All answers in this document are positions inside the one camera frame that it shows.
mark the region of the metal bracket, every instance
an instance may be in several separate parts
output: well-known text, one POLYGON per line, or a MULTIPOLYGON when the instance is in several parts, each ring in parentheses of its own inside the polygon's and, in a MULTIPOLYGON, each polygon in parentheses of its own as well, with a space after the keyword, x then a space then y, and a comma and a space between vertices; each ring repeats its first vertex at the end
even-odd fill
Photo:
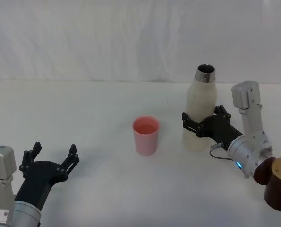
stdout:
POLYGON ((263 130, 259 84, 245 81, 232 87, 234 106, 242 114, 244 134, 253 147, 257 160, 261 155, 272 155, 272 144, 263 130))
POLYGON ((12 174, 16 171, 14 152, 11 147, 0 146, 0 224, 9 224, 14 212, 11 187, 12 174))

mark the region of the pink cup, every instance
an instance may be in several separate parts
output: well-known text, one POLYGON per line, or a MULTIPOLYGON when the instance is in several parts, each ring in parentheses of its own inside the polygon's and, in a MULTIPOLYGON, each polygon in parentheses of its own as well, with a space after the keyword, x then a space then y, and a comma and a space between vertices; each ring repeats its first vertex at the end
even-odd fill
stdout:
POLYGON ((151 155, 157 149, 159 121, 150 116, 138 117, 133 122, 136 151, 141 155, 151 155))

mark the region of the brown cylinder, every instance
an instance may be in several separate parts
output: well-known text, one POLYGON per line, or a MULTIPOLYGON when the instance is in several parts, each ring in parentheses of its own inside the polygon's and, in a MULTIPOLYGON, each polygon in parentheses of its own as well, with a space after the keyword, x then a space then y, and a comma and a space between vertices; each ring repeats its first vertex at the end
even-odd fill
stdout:
POLYGON ((272 163, 272 174, 264 192, 264 199, 269 206, 281 211, 281 158, 272 163))

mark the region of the white backdrop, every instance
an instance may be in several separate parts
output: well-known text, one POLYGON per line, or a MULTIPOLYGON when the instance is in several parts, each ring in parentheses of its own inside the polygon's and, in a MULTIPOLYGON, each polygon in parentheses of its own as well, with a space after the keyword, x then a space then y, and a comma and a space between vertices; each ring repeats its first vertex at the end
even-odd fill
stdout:
POLYGON ((281 0, 0 0, 0 78, 281 83, 281 0))

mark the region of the white table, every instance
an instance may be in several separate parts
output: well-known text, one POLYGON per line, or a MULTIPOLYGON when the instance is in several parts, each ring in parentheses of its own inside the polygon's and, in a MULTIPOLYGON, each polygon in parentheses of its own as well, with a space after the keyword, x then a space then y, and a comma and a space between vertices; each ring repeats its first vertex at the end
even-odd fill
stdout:
MULTIPOLYGON (((281 227, 281 212, 263 199, 264 186, 231 161, 181 144, 189 84, 11 81, 0 84, 0 145, 23 151, 40 141, 37 160, 61 163, 76 144, 80 163, 55 185, 43 227, 281 227), (132 121, 161 121, 157 152, 135 152, 132 121)), ((232 84, 218 84, 218 104, 232 114, 232 84)), ((260 85, 264 129, 281 157, 281 85, 260 85)), ((15 172, 16 193, 23 182, 15 172)))

